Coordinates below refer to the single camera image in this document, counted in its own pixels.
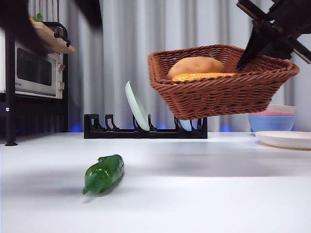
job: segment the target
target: gray curtain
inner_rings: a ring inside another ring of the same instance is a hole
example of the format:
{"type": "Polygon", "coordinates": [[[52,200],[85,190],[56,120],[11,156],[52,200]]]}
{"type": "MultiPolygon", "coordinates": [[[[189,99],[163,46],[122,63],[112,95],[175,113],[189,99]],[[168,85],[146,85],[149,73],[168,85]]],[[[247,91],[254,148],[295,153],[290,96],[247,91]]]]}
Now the gray curtain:
{"type": "MultiPolygon", "coordinates": [[[[132,113],[124,94],[127,81],[133,82],[153,124],[158,128],[173,127],[173,114],[149,84],[148,54],[217,43],[245,48],[251,20],[236,3],[233,0],[101,0],[104,28],[97,32],[89,27],[73,1],[60,1],[59,21],[68,29],[69,39],[77,49],[69,55],[71,131],[83,130],[83,113],[100,114],[103,125],[104,115],[112,113],[119,127],[132,128],[132,113]]],[[[273,4],[268,0],[254,3],[264,11],[273,4]]],[[[309,48],[310,36],[302,37],[309,48]]],[[[297,106],[294,128],[311,131],[308,120],[311,66],[296,56],[293,61],[301,72],[280,88],[272,103],[297,106]]],[[[208,130],[248,132],[247,116],[209,117],[208,130]]]]}

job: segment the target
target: table surface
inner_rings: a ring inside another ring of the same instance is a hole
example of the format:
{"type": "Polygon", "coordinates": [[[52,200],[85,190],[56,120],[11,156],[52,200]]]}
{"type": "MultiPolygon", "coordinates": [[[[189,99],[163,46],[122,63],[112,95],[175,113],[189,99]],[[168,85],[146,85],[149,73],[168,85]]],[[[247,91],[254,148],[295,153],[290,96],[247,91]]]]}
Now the table surface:
{"type": "Polygon", "coordinates": [[[310,233],[311,151],[253,133],[208,139],[24,138],[1,151],[1,232],[310,233]],[[124,176],[82,195],[84,173],[120,154],[124,176]]]}

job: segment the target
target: black metal shelf frame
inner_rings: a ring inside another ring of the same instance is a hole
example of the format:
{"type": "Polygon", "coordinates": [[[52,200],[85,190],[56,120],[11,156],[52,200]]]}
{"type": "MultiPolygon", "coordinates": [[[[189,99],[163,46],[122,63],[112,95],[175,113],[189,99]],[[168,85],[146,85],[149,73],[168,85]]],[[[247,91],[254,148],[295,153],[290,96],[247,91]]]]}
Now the black metal shelf frame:
{"type": "MultiPolygon", "coordinates": [[[[63,38],[68,40],[66,28],[58,22],[43,22],[48,27],[60,27],[63,30],[63,38]]],[[[32,97],[15,93],[15,41],[9,34],[5,34],[5,88],[6,93],[0,95],[0,101],[4,102],[4,115],[6,125],[6,146],[16,146],[16,119],[18,116],[29,115],[60,115],[61,132],[68,131],[68,55],[63,54],[63,90],[62,99],[45,97],[32,97]]]]}
{"type": "Polygon", "coordinates": [[[180,121],[174,117],[174,129],[157,129],[148,115],[150,131],[144,131],[133,116],[134,129],[120,129],[113,120],[113,114],[105,115],[105,125],[101,126],[98,114],[84,114],[84,138],[207,138],[207,117],[198,119],[196,128],[191,124],[191,132],[185,131],[180,121]]]}

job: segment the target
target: brown woven basket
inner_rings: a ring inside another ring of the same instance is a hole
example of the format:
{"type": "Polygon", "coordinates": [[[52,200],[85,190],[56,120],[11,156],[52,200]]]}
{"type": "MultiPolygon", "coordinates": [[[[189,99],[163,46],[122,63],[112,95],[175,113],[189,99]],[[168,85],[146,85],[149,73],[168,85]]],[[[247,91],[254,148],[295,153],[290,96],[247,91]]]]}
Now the brown woven basket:
{"type": "Polygon", "coordinates": [[[258,55],[243,69],[236,64],[244,50],[230,45],[210,45],[154,52],[148,56],[151,86],[181,120],[264,111],[275,92],[299,67],[288,61],[258,55]],[[233,76],[171,81],[170,68],[185,57],[204,56],[221,61],[233,76]]]}

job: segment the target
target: blue light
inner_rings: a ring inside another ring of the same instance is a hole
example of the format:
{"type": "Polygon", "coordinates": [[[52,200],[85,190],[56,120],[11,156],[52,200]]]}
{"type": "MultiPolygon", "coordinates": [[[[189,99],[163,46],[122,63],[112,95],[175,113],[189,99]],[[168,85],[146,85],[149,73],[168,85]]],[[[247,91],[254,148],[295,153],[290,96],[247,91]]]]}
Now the blue light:
{"type": "Polygon", "coordinates": [[[79,123],[73,125],[70,129],[69,132],[82,132],[81,125],[79,123]]]}
{"type": "Polygon", "coordinates": [[[228,125],[223,125],[220,129],[220,132],[231,132],[231,128],[228,125]]]}
{"type": "Polygon", "coordinates": [[[157,127],[158,129],[166,129],[166,124],[160,124],[158,127],[157,127]]]}

